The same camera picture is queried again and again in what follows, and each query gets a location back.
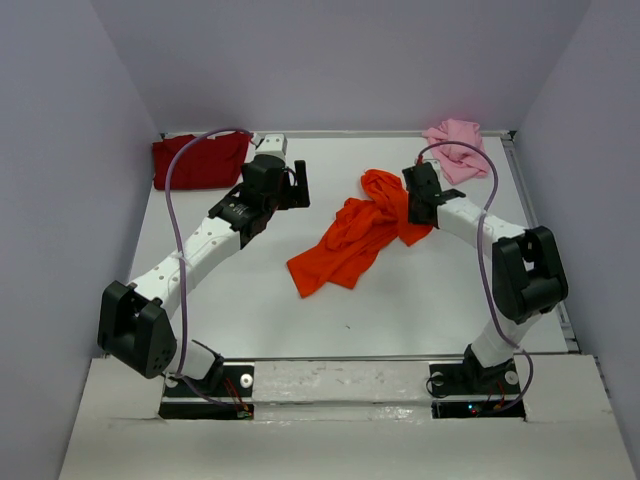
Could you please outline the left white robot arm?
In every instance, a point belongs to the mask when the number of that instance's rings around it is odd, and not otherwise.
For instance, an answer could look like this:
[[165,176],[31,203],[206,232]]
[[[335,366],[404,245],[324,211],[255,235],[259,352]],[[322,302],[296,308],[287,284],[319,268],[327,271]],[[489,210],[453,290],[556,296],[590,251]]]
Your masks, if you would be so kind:
[[243,165],[242,181],[213,206],[177,249],[127,284],[102,294],[98,346],[147,379],[172,377],[209,395],[221,383],[223,357],[171,325],[188,294],[220,263],[266,229],[278,210],[310,205],[306,163],[257,154]]

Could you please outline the orange t-shirt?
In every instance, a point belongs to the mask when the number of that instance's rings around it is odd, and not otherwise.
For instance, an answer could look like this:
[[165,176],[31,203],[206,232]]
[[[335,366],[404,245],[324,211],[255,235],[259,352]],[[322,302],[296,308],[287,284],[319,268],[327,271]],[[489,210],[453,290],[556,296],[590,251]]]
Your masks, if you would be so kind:
[[353,289],[395,239],[411,247],[432,231],[408,221],[408,193],[398,176],[369,169],[360,183],[367,197],[347,199],[319,243],[288,260],[300,297],[311,296],[327,283]]

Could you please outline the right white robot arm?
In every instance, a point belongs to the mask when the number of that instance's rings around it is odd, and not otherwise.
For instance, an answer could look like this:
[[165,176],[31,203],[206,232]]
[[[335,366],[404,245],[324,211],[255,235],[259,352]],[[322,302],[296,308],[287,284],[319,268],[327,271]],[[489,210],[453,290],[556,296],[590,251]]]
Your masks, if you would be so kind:
[[404,169],[408,220],[431,226],[473,246],[490,319],[459,363],[433,365],[438,398],[484,395],[513,372],[513,357],[531,327],[568,295],[555,237],[544,226],[504,221],[456,189],[441,187],[432,163]]

